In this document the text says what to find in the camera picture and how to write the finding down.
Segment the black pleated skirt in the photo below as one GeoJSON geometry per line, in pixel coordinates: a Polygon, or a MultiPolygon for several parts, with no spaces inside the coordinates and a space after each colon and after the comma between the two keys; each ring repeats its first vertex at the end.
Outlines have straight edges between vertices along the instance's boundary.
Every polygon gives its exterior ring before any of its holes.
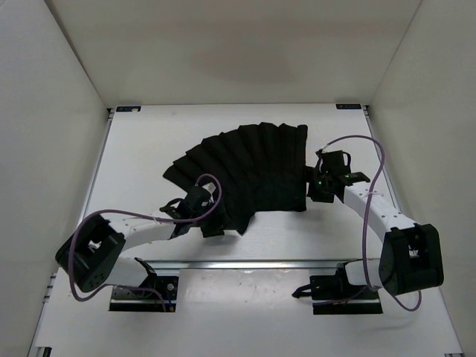
{"type": "Polygon", "coordinates": [[[204,138],[163,177],[189,191],[215,176],[222,187],[219,207],[197,225],[204,237],[244,234],[257,212],[306,210],[307,134],[305,124],[241,125],[204,138]]]}

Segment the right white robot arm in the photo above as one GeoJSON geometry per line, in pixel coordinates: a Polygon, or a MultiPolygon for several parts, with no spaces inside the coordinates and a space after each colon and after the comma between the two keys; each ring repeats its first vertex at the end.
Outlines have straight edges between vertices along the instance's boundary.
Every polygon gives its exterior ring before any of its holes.
{"type": "Polygon", "coordinates": [[[363,232],[372,231],[382,243],[378,259],[362,257],[347,262],[333,280],[343,298],[360,286],[402,295],[441,286],[444,281],[440,235],[431,224],[407,217],[375,191],[372,179],[350,168],[350,154],[342,150],[317,152],[308,195],[314,202],[339,199],[363,220],[363,232]]]}

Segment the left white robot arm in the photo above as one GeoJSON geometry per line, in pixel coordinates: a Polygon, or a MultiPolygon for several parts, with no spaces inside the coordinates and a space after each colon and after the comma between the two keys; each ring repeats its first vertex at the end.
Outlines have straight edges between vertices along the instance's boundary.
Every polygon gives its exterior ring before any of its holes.
{"type": "Polygon", "coordinates": [[[185,198],[163,208],[167,217],[105,209],[91,213],[61,245],[55,260],[67,273],[70,290],[79,302],[101,289],[117,286],[137,295],[159,296],[155,272],[140,257],[123,252],[157,241],[168,241],[206,225],[222,206],[219,184],[194,185],[185,198]]]}

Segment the right blue corner label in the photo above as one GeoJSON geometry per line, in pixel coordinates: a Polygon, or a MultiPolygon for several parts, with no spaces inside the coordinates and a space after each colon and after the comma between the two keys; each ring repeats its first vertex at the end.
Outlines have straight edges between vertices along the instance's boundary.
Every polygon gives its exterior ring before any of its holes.
{"type": "Polygon", "coordinates": [[[362,107],[357,103],[336,103],[337,110],[361,110],[362,107]]]}

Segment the blue corner label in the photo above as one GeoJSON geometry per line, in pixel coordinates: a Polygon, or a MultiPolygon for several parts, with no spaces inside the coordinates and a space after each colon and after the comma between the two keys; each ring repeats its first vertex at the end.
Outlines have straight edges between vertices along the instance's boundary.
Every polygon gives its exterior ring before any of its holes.
{"type": "Polygon", "coordinates": [[[361,110],[362,107],[357,103],[336,103],[337,110],[361,110]]]}
{"type": "Polygon", "coordinates": [[[141,110],[141,106],[117,106],[115,111],[116,112],[139,112],[141,110]]]}

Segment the left blue corner label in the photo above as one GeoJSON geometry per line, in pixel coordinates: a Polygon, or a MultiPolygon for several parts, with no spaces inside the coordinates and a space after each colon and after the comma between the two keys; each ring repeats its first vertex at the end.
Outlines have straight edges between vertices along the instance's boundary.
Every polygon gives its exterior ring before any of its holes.
{"type": "Polygon", "coordinates": [[[141,106],[117,106],[115,111],[116,112],[139,112],[141,110],[141,106]]]}

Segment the aluminium front rail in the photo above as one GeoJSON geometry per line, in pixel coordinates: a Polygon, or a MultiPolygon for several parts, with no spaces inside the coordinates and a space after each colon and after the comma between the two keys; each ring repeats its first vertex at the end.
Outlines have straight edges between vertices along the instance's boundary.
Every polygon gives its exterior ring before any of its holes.
{"type": "Polygon", "coordinates": [[[339,264],[354,262],[358,260],[147,260],[157,270],[334,269],[339,264]]]}

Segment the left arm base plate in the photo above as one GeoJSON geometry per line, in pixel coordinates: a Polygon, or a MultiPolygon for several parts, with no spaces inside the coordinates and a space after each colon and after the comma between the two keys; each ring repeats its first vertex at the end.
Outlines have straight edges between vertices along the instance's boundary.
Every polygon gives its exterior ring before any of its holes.
{"type": "Polygon", "coordinates": [[[179,271],[156,270],[147,291],[114,287],[109,300],[110,312],[160,312],[177,310],[179,271]]]}

